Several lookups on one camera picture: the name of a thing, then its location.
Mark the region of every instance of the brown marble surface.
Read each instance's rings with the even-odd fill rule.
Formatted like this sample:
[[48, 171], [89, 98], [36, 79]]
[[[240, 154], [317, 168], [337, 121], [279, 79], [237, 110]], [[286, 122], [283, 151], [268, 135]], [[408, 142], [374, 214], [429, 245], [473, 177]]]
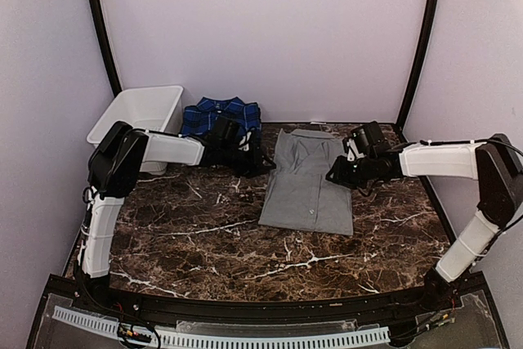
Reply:
[[[344, 137], [353, 127], [267, 123], [264, 145], [272, 155], [281, 128]], [[368, 198], [353, 192], [352, 237], [259, 226], [267, 179], [175, 164], [161, 177], [141, 175], [116, 224], [111, 286], [251, 302], [358, 296], [421, 285], [449, 246], [418, 179], [383, 184]]]

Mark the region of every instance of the white wall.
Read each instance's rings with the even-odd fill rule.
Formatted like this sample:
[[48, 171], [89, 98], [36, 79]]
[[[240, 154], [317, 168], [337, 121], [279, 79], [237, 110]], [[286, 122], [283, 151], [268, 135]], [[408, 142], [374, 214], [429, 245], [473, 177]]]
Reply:
[[393, 122], [425, 0], [103, 0], [124, 87], [257, 101], [265, 121]]
[[[440, 0], [405, 135], [454, 139], [504, 132], [523, 147], [523, 0]], [[432, 179], [460, 232], [478, 202], [476, 184]], [[513, 348], [523, 347], [523, 225], [481, 264]]]
[[0, 347], [16, 349], [82, 220], [110, 86], [88, 0], [0, 0], [0, 48]]

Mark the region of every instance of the blue plaid shirt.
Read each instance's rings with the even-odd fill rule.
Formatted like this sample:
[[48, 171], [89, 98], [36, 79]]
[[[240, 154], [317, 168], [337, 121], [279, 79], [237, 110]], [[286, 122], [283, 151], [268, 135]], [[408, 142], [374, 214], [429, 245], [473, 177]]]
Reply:
[[202, 135], [212, 129], [218, 116], [239, 123], [242, 126], [239, 136], [244, 136], [249, 128], [256, 128], [259, 132], [262, 129], [260, 108], [256, 102], [245, 104], [238, 97], [223, 101], [204, 97], [197, 105], [185, 107], [180, 134]]

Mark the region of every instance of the folded gray shirt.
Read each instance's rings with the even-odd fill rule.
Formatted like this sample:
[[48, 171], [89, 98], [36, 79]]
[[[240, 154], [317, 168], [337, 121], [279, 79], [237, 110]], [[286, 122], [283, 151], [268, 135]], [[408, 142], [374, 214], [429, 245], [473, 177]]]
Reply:
[[281, 130], [259, 224], [352, 235], [351, 192], [325, 180], [342, 141], [327, 132]]

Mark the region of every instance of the curved black pole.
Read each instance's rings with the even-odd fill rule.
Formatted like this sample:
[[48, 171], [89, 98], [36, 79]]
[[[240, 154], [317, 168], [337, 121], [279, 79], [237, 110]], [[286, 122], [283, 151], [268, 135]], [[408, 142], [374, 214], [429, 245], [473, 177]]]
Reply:
[[100, 45], [101, 56], [104, 60], [105, 71], [109, 78], [111, 89], [114, 96], [117, 96], [122, 91], [122, 85], [118, 79], [116, 66], [114, 64], [113, 53], [109, 44], [109, 37], [105, 29], [104, 15], [101, 10], [100, 0], [89, 0], [91, 5], [92, 20], [95, 24], [96, 36], [98, 36], [98, 44]]
[[423, 62], [427, 54], [428, 42], [431, 37], [432, 23], [434, 22], [434, 15], [436, 14], [436, 5], [438, 0], [427, 0], [425, 6], [425, 14], [423, 15], [422, 29], [419, 34], [418, 47], [416, 48], [416, 55], [412, 69], [410, 70], [409, 82], [405, 90], [403, 102], [401, 103], [400, 113], [396, 120], [396, 126], [403, 130], [407, 117], [409, 116], [410, 107], [412, 106], [416, 88], [418, 87], [419, 76], [422, 72]]

